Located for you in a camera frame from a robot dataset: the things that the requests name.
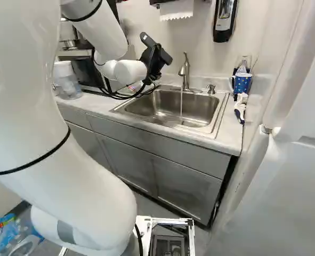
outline floor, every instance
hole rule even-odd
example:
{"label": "floor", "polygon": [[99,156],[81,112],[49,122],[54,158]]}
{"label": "floor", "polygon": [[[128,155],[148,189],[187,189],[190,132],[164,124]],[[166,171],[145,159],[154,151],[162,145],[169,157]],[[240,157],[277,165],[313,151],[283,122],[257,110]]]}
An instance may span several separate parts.
{"label": "floor", "polygon": [[[136,202],[138,205],[138,215],[148,215],[159,218],[179,218],[175,213],[161,207],[155,202],[146,197],[135,193]],[[203,256],[207,248],[207,243],[210,239],[210,232],[195,226],[195,255]],[[58,256],[61,247],[45,240],[40,244],[36,250],[31,254],[32,256]],[[66,256],[81,256],[81,254],[69,250]]]}

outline paper towel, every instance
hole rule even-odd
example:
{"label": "paper towel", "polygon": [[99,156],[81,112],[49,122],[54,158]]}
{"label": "paper towel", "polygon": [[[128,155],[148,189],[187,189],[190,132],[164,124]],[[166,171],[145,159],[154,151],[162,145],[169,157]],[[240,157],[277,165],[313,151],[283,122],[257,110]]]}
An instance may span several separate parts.
{"label": "paper towel", "polygon": [[160,21],[183,19],[193,16],[194,0],[176,0],[160,4]]}

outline sink cabinet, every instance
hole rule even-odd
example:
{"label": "sink cabinet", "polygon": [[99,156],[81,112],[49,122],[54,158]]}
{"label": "sink cabinet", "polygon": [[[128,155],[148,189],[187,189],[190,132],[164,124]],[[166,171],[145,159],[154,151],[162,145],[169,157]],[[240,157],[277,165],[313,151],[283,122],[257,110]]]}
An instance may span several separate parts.
{"label": "sink cabinet", "polygon": [[104,145],[110,165],[118,177],[156,197],[156,181],[150,154],[100,134],[97,134],[97,138]]}
{"label": "sink cabinet", "polygon": [[125,183],[208,224],[221,180],[97,134]]}
{"label": "sink cabinet", "polygon": [[73,137],[76,139],[78,144],[82,147],[85,152],[96,160],[103,167],[112,171],[109,162],[106,158],[105,152],[101,145],[98,143],[94,132],[87,130],[78,125],[66,122],[71,129]]}
{"label": "sink cabinet", "polygon": [[207,224],[221,180],[186,166],[154,157],[158,199]]}
{"label": "sink cabinet", "polygon": [[128,185],[208,224],[229,155],[64,108],[73,136],[98,163]]}

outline faucet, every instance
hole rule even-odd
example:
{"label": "faucet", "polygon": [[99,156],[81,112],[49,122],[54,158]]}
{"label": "faucet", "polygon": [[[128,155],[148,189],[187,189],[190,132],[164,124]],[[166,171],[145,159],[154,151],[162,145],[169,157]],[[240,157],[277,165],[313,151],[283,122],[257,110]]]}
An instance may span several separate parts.
{"label": "faucet", "polygon": [[208,90],[207,93],[210,94],[210,95],[215,94],[215,87],[216,87],[216,85],[208,84],[208,85],[207,85],[207,88],[208,88],[209,90]]}
{"label": "faucet", "polygon": [[184,54],[184,57],[185,57],[185,61],[184,61],[183,65],[180,67],[180,70],[179,70],[179,76],[183,77],[183,83],[182,83],[183,90],[184,91],[189,91],[189,92],[202,92],[202,90],[189,88],[189,68],[190,68],[190,64],[189,64],[187,53],[183,52],[183,54]]}

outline blue cup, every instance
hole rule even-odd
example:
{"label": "blue cup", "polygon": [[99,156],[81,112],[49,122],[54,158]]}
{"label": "blue cup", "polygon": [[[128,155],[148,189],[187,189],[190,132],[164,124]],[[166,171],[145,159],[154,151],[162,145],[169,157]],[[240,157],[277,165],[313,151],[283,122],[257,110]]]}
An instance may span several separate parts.
{"label": "blue cup", "polygon": [[233,94],[247,93],[249,85],[252,80],[252,74],[249,73],[237,73],[234,79],[234,90]]}

